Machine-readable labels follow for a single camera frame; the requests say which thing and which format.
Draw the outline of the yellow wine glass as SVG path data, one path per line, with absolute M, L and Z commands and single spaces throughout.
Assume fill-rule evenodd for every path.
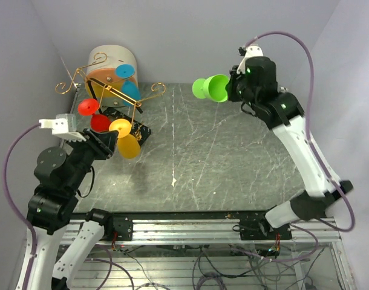
M 132 124 L 124 119 L 114 120 L 110 126 L 109 131 L 117 131 L 117 148 L 125 159 L 135 158 L 141 151 L 139 142 L 136 137 L 131 134 Z

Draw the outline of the green wine glass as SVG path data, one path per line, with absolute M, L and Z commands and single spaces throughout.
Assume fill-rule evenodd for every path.
M 213 102 L 225 102 L 228 99 L 226 85 L 228 76 L 217 74 L 206 79 L 197 79 L 192 84 L 192 93 L 196 98 L 209 99 Z

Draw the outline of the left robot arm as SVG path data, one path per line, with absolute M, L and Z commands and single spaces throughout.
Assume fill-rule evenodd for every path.
M 114 234 L 110 212 L 92 209 L 69 248 L 60 259 L 57 253 L 78 203 L 79 187 L 93 162 L 112 157 L 116 131 L 81 132 L 83 141 L 71 142 L 71 153 L 61 147 L 43 150 L 34 175 L 39 181 L 28 203 L 27 245 L 17 289 L 69 289 L 79 268 L 99 240 Z

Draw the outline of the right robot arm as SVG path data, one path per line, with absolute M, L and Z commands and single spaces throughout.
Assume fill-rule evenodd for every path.
M 279 227 L 297 220 L 323 218 L 329 206 L 352 191 L 351 181 L 335 174 L 316 148 L 298 99 L 278 89 L 275 62 L 264 56 L 244 58 L 231 69 L 226 91 L 229 101 L 248 105 L 250 114 L 282 142 L 304 183 L 301 194 L 266 212 L 257 225 L 261 237 L 271 239 Z

